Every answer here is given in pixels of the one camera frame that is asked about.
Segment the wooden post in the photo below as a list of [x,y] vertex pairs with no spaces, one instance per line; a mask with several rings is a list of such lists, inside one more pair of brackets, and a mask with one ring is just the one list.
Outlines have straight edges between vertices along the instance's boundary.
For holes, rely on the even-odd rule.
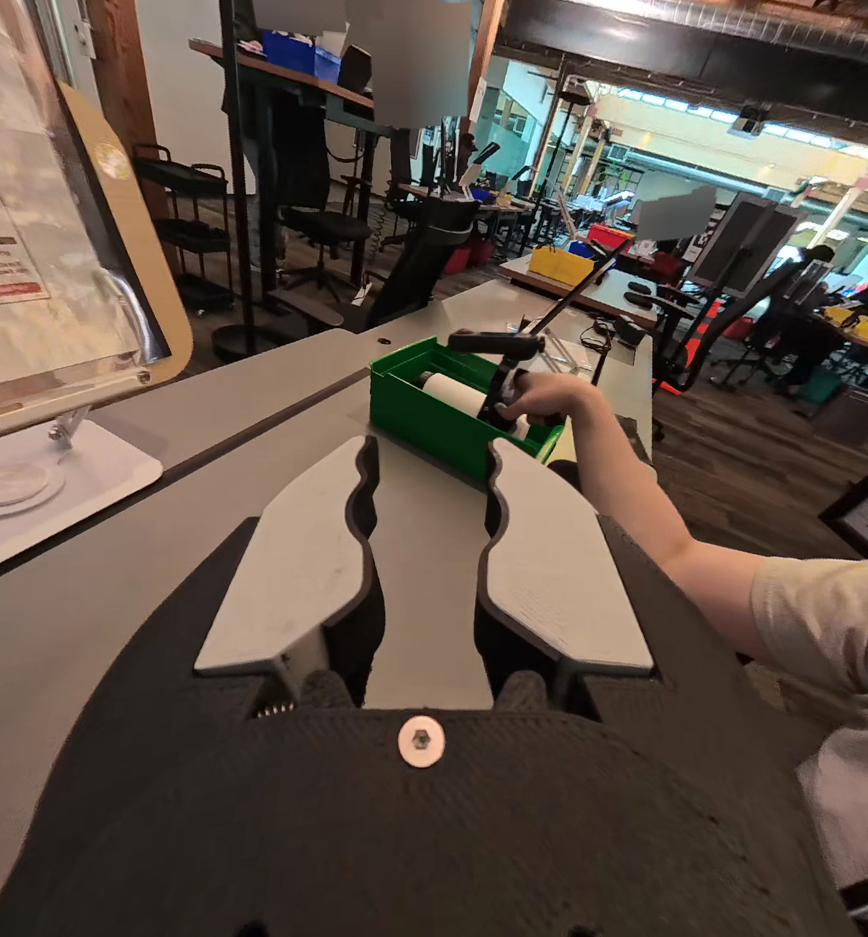
[[160,157],[135,1],[85,1],[102,111],[130,157]]

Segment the black pole stand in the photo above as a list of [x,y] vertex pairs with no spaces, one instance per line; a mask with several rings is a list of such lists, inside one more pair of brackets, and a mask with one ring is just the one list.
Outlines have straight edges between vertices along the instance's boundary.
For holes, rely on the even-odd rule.
[[237,2],[217,2],[219,61],[225,78],[222,109],[228,122],[232,208],[235,218],[241,322],[213,333],[214,352],[226,363],[292,342],[256,315],[287,312],[277,288],[278,158],[276,104],[284,87],[252,64],[241,64]]

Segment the green plastic bin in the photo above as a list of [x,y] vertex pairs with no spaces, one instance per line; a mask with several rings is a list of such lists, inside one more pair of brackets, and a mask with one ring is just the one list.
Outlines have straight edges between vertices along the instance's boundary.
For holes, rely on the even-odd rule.
[[[563,426],[531,426],[512,434],[478,418],[498,364],[441,345],[434,336],[376,359],[370,365],[370,419],[389,435],[430,455],[475,482],[490,473],[488,445],[506,439],[530,457],[549,461]],[[444,399],[422,387],[423,376],[440,376],[445,392],[457,385],[478,395],[478,403],[460,403],[458,392]]]

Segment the yellow plastic bin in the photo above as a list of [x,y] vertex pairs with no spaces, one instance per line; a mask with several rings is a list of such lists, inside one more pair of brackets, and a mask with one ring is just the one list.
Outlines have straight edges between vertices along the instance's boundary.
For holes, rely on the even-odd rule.
[[541,246],[531,254],[528,272],[567,287],[577,287],[596,273],[596,264],[567,249]]

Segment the person's right forearm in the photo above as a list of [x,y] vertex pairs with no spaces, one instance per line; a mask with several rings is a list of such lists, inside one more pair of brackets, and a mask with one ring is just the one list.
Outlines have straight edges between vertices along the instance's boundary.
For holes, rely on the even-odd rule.
[[594,508],[641,547],[736,652],[770,664],[751,607],[765,560],[691,535],[596,389],[573,392],[552,409],[570,417],[581,486]]

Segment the person's right hand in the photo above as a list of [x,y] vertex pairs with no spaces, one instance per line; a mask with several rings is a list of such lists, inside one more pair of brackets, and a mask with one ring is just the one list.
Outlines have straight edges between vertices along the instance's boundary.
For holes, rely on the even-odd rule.
[[562,416],[575,427],[602,427],[615,418],[600,389],[590,381],[567,374],[522,371],[513,381],[510,403],[498,403],[497,412],[515,423]]

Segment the wooden top standing desk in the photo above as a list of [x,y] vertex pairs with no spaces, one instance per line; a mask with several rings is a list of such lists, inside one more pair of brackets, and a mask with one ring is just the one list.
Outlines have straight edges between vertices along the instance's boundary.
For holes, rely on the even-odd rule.
[[371,206],[374,164],[379,140],[389,138],[392,128],[379,123],[376,118],[375,102],[368,92],[353,91],[332,81],[269,63],[259,53],[248,53],[237,44],[217,45],[213,42],[191,38],[189,49],[202,54],[222,67],[226,79],[226,101],[229,103],[229,144],[233,157],[241,157],[241,95],[246,85],[254,90],[256,108],[255,130],[257,131],[258,156],[260,158],[260,221],[266,230],[261,235],[261,248],[274,250],[273,225],[278,210],[276,197],[276,153],[274,147],[274,96],[282,94],[294,97],[301,107],[320,112],[323,122],[350,127],[362,138],[360,170],[355,179],[358,198],[355,203],[356,216],[345,216],[346,231],[342,244],[351,245],[351,265],[348,279],[332,272],[326,275],[335,282],[360,288],[365,280],[366,242],[371,237],[368,218]]

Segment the white plastic water bottle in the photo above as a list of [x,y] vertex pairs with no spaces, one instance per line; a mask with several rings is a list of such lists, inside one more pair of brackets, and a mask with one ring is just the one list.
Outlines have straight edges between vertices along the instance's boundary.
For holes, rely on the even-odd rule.
[[500,415],[484,416],[487,390],[475,388],[445,373],[423,371],[411,381],[411,384],[441,403],[477,419],[482,424],[498,429],[514,439],[524,440],[532,428],[526,417],[510,422]]

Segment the black office chair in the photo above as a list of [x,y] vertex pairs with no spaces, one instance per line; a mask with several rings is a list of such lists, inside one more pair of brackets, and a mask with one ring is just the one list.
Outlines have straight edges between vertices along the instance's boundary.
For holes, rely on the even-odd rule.
[[336,302],[341,302],[335,287],[346,287],[348,280],[327,269],[325,250],[336,249],[344,244],[364,245],[372,234],[370,226],[357,217],[339,212],[311,211],[289,206],[283,209],[283,223],[285,228],[298,232],[315,245],[319,249],[319,256],[315,266],[280,268],[276,275],[278,286],[296,289],[305,283],[314,282],[319,289],[328,291]]
[[426,307],[452,253],[474,228],[480,203],[474,199],[425,201],[421,218],[379,294],[367,304],[323,301],[277,288],[269,293],[281,312],[304,317],[309,334],[342,329],[362,334]]
[[743,298],[727,304],[707,325],[689,361],[680,357],[681,352],[685,350],[681,347],[673,358],[661,358],[657,365],[653,365],[653,391],[669,390],[677,393],[689,391],[707,363],[713,345],[723,336],[723,333],[735,322],[741,320],[759,302],[770,298],[795,275],[803,272],[806,266],[807,261],[783,264],[758,282]]

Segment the white top neighbouring desk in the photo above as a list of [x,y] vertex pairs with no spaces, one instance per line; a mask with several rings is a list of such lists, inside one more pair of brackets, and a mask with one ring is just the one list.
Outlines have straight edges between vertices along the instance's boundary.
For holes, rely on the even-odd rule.
[[[498,267],[498,274],[510,281],[510,284],[534,292],[548,299],[560,299],[568,291],[566,284],[530,271],[531,254],[508,261]],[[604,275],[600,285],[587,287],[578,296],[573,305],[583,311],[595,310],[607,316],[624,315],[635,321],[640,327],[653,331],[658,324],[658,314],[654,310],[638,308],[626,302],[631,278],[628,274],[610,270]]]

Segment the black power adapter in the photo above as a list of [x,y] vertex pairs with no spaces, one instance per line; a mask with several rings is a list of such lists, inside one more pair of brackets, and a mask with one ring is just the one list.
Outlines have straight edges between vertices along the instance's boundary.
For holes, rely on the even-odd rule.
[[616,345],[636,349],[645,337],[647,330],[626,316],[615,319],[598,316],[592,318],[590,325],[581,332],[579,342],[601,353]]

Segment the black utility cart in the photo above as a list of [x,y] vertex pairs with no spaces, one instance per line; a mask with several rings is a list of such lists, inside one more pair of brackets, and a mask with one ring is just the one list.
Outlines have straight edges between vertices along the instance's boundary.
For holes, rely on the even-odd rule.
[[[211,163],[186,165],[157,143],[136,143],[132,166],[140,185],[158,188],[167,201],[167,216],[155,218],[159,241],[172,248],[178,269],[173,279],[187,312],[203,317],[233,308],[228,182],[223,167]],[[206,275],[206,258],[225,260],[227,284]]]

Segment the grey board on stand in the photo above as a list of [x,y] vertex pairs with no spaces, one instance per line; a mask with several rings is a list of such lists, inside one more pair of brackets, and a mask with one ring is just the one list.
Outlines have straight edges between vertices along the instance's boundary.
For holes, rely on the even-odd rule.
[[744,298],[806,219],[803,206],[737,193],[690,265],[685,282],[734,299]]

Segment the person's beige shirt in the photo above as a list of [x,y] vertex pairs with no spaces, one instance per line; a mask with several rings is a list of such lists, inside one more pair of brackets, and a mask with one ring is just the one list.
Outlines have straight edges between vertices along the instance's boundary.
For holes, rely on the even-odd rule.
[[868,935],[868,559],[768,557],[750,602],[779,670],[850,708],[797,776],[845,907]]

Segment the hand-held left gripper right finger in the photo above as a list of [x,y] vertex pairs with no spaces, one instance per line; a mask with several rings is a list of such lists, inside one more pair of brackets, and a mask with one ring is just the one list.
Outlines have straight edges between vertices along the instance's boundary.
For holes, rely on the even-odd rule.
[[491,442],[488,455],[483,610],[556,664],[651,674],[652,654],[596,510],[509,439]]

